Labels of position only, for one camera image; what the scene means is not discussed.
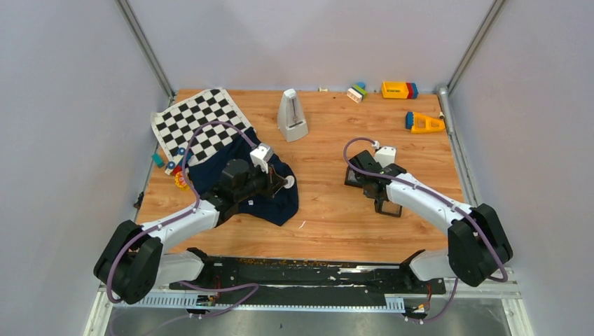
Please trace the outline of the black square frame stand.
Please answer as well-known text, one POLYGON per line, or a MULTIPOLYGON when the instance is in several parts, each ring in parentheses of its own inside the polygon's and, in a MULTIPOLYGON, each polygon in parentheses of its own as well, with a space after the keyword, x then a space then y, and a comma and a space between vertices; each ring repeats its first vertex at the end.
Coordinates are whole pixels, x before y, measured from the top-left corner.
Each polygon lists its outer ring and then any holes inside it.
POLYGON ((355 188, 363 188, 366 178, 355 172, 352 168, 347 167, 344 184, 355 188))

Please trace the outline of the navy blue garment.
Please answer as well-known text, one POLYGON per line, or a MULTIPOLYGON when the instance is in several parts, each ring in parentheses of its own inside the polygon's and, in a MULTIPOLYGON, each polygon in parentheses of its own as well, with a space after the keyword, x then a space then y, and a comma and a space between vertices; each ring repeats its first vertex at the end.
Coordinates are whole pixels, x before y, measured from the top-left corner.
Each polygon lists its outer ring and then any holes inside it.
MULTIPOLYGON (((188 177, 200 196, 219 212, 217 225, 229 221, 235 214, 249 214, 282 226, 298 212, 297 183, 290 189, 279 191, 275 197, 255 193, 254 165, 250 158, 251 146, 240 135, 233 142, 203 163, 188 168, 188 177)), ((273 154, 269 168, 285 178, 294 176, 290 166, 273 154)))

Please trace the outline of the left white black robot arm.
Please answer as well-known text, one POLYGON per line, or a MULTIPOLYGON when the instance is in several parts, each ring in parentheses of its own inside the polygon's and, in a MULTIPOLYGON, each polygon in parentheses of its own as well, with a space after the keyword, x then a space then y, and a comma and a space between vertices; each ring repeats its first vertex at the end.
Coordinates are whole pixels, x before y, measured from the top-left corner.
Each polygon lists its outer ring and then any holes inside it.
POLYGON ((170 249, 200 232, 211 230, 238 213, 241 202, 254 196, 273 198, 296 184, 294 175, 278 174, 245 160, 231 160, 219 180, 200 199, 159 220, 138 225, 120 223, 94 266, 93 274, 106 286, 112 303, 135 304, 155 287, 190 281, 209 288, 214 270, 195 251, 170 249))

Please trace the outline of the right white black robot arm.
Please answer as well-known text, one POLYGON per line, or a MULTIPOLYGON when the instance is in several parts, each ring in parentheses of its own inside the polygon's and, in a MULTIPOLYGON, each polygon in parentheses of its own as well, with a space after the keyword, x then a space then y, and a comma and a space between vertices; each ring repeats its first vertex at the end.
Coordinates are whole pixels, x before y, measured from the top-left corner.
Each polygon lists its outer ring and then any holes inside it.
POLYGON ((391 202, 407 208, 442 231, 446 248, 421 250, 405 260, 400 282, 409 292, 418 292, 432 279, 457 277, 477 287, 504 267, 513 249, 497 212, 489 205, 457 202, 421 183, 397 164, 383 167, 364 150, 347 161, 349 170, 365 196, 377 207, 391 202))

